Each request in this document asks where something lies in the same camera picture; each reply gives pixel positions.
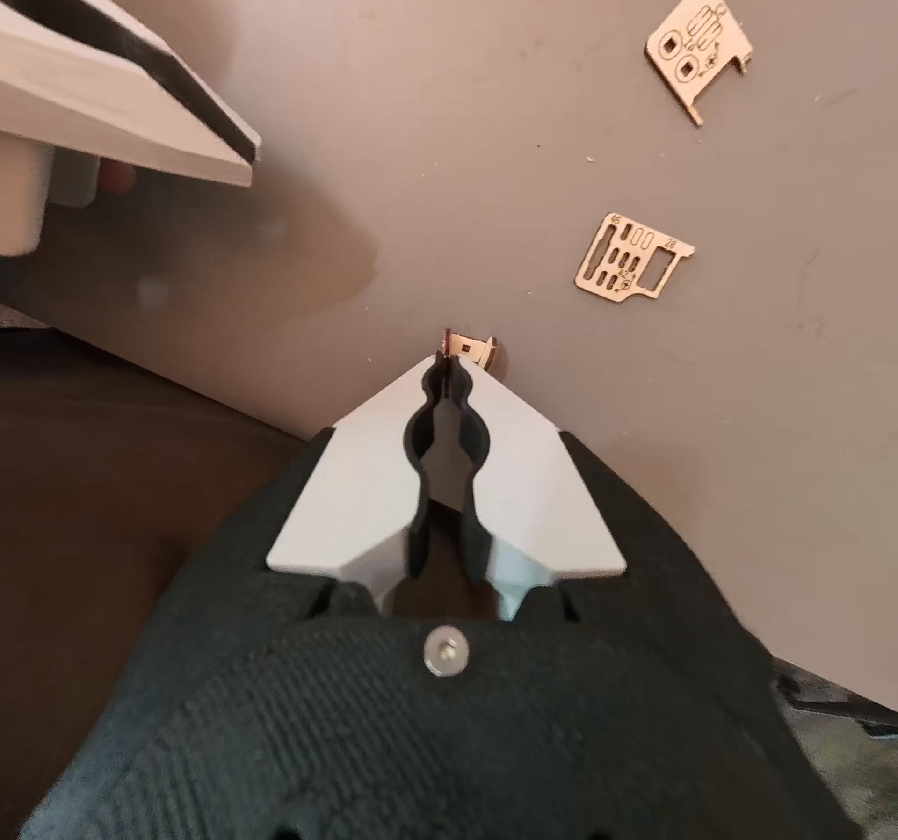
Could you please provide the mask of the wooden piece with slot holes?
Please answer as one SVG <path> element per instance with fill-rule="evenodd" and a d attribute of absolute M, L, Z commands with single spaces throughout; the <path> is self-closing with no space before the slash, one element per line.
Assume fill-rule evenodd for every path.
<path fill-rule="evenodd" d="M 694 246 L 618 212 L 607 213 L 574 276 L 574 286 L 612 303 L 657 300 Z"/>

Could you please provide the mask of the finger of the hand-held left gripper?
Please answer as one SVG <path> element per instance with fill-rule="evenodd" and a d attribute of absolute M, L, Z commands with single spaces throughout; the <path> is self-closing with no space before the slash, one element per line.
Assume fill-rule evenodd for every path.
<path fill-rule="evenodd" d="M 141 167 L 253 167 L 261 146 L 111 0 L 2 0 L 2 132 Z"/>
<path fill-rule="evenodd" d="M 2 0 L 2 256 L 40 240 L 59 150 L 248 187 L 254 130 L 144 27 L 90 0 Z"/>

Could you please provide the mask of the grey desk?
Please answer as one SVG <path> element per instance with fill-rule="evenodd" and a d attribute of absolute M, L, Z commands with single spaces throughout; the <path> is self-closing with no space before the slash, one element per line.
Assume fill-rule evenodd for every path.
<path fill-rule="evenodd" d="M 4 303 L 304 437 L 494 334 L 772 652 L 896 706 L 896 0 L 724 0 L 702 127 L 645 55 L 681 0 L 113 1 L 253 187 L 53 209 Z M 657 300 L 574 286 L 609 212 L 695 247 Z"/>

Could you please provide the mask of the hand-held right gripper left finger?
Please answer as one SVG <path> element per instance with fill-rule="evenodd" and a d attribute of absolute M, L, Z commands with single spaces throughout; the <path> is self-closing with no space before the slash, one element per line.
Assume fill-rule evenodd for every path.
<path fill-rule="evenodd" d="M 325 432 L 266 565 L 363 586 L 382 608 L 427 560 L 434 443 L 448 358 L 426 357 Z"/>

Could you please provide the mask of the small wooden puzzle piece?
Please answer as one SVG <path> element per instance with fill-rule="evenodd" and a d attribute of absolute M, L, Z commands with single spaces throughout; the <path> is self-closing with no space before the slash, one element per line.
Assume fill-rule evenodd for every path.
<path fill-rule="evenodd" d="M 496 337 L 477 339 L 447 328 L 443 333 L 442 354 L 446 359 L 453 357 L 466 357 L 475 365 L 490 372 L 499 352 L 499 342 Z"/>

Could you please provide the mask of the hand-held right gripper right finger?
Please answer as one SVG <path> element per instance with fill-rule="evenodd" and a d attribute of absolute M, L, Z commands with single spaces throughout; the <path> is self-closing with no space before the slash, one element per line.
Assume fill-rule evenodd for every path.
<path fill-rule="evenodd" d="M 536 587 L 622 576 L 627 564 L 557 426 L 473 361 L 449 365 L 459 444 L 471 462 L 463 555 L 512 621 Z"/>

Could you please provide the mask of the wooden piece with round engravings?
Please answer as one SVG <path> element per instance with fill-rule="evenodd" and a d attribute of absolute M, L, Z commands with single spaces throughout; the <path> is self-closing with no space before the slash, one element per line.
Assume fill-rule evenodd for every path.
<path fill-rule="evenodd" d="M 746 73 L 754 48 L 724 0 L 681 0 L 646 39 L 645 55 L 697 127 L 697 99 L 735 63 Z"/>

